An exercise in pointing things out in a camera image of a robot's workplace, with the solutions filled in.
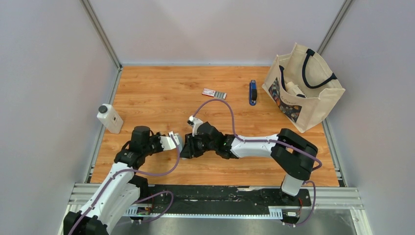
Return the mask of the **red white staple box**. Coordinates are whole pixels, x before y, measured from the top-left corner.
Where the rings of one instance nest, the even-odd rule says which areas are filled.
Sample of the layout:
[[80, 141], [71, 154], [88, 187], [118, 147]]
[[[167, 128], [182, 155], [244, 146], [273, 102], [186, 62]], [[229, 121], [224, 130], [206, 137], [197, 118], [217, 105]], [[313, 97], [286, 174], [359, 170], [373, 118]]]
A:
[[202, 95], [217, 98], [217, 99], [226, 99], [227, 93], [219, 92], [216, 90], [206, 89], [204, 88], [202, 91]]

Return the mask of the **light blue small stapler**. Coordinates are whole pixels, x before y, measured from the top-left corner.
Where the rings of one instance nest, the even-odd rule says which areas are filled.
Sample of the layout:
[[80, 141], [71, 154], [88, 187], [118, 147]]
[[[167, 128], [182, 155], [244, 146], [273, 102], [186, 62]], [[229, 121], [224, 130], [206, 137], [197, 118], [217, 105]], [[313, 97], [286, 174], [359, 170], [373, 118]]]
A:
[[182, 137], [172, 131], [167, 136], [160, 136], [160, 143], [163, 151], [176, 149], [178, 153], [181, 153], [184, 145]]

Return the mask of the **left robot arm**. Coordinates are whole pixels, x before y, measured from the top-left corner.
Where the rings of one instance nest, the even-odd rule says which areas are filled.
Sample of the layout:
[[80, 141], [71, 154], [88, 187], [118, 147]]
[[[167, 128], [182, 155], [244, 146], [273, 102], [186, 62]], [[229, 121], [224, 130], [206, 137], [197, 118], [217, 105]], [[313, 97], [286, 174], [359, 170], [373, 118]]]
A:
[[153, 133], [147, 126], [133, 129], [131, 139], [116, 154], [114, 164], [93, 196], [77, 212], [68, 212], [63, 220], [65, 235], [109, 235], [134, 203], [151, 201], [149, 172], [140, 171], [146, 157], [183, 148], [179, 134]]

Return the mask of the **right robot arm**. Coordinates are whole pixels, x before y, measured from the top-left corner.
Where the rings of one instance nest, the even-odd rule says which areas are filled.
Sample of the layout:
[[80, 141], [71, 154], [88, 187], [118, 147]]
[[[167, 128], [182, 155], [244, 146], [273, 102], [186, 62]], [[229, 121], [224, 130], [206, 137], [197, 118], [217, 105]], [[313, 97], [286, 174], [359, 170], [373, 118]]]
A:
[[202, 123], [195, 133], [185, 135], [180, 157], [192, 159], [213, 151], [223, 159], [265, 157], [273, 159], [285, 176], [279, 191], [280, 201], [291, 205], [299, 198], [300, 187], [317, 169], [318, 148], [290, 129], [266, 137], [244, 137], [223, 134], [208, 122]]

